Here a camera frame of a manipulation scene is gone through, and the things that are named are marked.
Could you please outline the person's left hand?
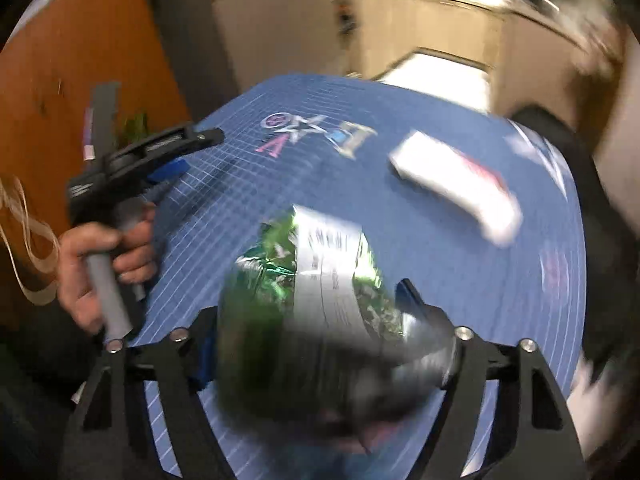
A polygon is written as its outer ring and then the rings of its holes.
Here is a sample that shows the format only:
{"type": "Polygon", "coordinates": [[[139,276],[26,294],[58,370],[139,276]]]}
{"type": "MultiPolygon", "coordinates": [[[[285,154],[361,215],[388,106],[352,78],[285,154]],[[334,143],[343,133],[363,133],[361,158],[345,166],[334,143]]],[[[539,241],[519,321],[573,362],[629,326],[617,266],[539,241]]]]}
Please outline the person's left hand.
{"type": "Polygon", "coordinates": [[[60,238],[58,254],[58,302],[74,322],[88,334],[103,326],[102,307],[93,290],[86,257],[94,252],[117,250],[112,266],[124,284],[142,284],[156,273],[152,247],[155,205],[145,203],[140,221],[122,232],[101,223],[76,226],[60,238]]]}

